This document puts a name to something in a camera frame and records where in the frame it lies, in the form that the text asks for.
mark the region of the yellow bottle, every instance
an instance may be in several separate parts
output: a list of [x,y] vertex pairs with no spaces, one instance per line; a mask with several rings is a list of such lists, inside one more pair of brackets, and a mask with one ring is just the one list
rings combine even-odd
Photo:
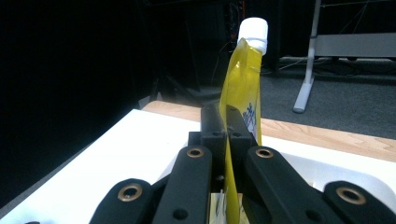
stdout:
[[[228,66],[219,103],[219,112],[224,124],[227,123],[226,105],[238,108],[247,128],[253,133],[259,145],[262,144],[260,69],[262,56],[267,49],[267,33],[267,22],[261,18],[248,18],[242,21],[238,44]],[[229,224],[238,224],[239,202],[233,179],[229,143],[226,148],[225,166],[226,219]]]

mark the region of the wooden table top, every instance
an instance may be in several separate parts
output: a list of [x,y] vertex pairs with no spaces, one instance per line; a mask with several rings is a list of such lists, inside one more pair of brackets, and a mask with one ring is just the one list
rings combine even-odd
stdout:
[[[143,111],[199,122],[201,109],[154,101]],[[347,133],[285,121],[262,119],[262,135],[344,151],[384,161],[396,162],[396,140],[370,135]]]

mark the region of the bottle cap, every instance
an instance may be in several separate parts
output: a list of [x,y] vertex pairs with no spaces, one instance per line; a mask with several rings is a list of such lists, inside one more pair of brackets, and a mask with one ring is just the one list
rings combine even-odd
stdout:
[[247,18],[239,27],[238,42],[245,38],[247,43],[264,55],[267,52],[268,24],[262,18]]

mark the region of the white stand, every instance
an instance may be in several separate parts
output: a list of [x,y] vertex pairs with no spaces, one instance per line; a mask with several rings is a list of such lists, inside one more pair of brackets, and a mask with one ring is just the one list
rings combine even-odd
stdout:
[[296,103],[294,104],[293,107],[293,111],[299,114],[304,113],[305,111],[306,103],[308,102],[308,98],[309,98],[309,93],[311,92],[312,84],[314,83],[314,78],[312,77],[312,68],[314,66],[314,59],[315,59],[315,45],[316,45],[317,32],[318,32],[320,4],[321,1],[316,0],[314,20],[312,21],[312,31],[309,40],[308,61],[306,64],[305,79],[300,89],[300,92],[297,96]]

